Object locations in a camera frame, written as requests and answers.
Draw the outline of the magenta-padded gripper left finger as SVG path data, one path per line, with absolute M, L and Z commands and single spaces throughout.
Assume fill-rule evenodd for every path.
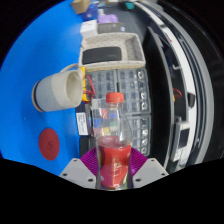
M 96 149 L 93 148 L 85 153 L 80 159 L 73 158 L 60 177 L 78 186 L 95 189 L 98 175 L 98 160 Z

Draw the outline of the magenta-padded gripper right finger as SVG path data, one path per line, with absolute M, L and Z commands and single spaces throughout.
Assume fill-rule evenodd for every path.
M 144 187 L 167 175 L 167 171 L 155 158 L 147 159 L 137 149 L 131 149 L 127 184 L 129 189 Z

